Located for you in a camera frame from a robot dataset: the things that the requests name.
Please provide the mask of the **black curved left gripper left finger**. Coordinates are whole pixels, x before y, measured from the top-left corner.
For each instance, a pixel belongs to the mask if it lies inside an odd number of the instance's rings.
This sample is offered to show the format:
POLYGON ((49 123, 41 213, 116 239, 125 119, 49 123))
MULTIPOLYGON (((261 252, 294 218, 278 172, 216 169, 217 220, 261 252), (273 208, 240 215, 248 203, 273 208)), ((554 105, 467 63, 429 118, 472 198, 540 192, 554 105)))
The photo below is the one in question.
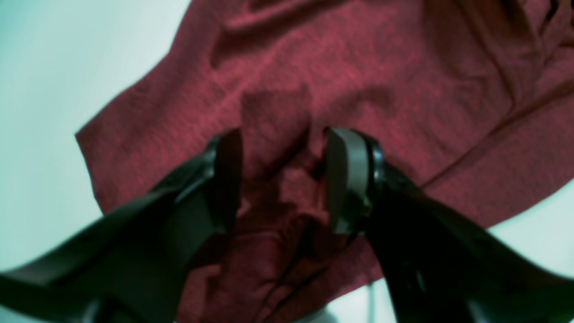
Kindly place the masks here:
POLYGON ((193 259, 231 231, 243 141, 232 129, 149 192, 1 273, 1 308, 41 323, 173 323, 193 259))

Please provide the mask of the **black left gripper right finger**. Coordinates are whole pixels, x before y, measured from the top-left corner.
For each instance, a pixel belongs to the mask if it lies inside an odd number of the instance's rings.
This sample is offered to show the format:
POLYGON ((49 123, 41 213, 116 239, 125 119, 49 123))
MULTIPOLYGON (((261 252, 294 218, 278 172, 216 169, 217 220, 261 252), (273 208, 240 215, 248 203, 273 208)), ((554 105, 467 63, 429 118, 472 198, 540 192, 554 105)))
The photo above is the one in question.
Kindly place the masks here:
POLYGON ((399 323, 570 323, 573 280, 433 200, 360 131, 326 133, 332 231, 365 235, 399 323))

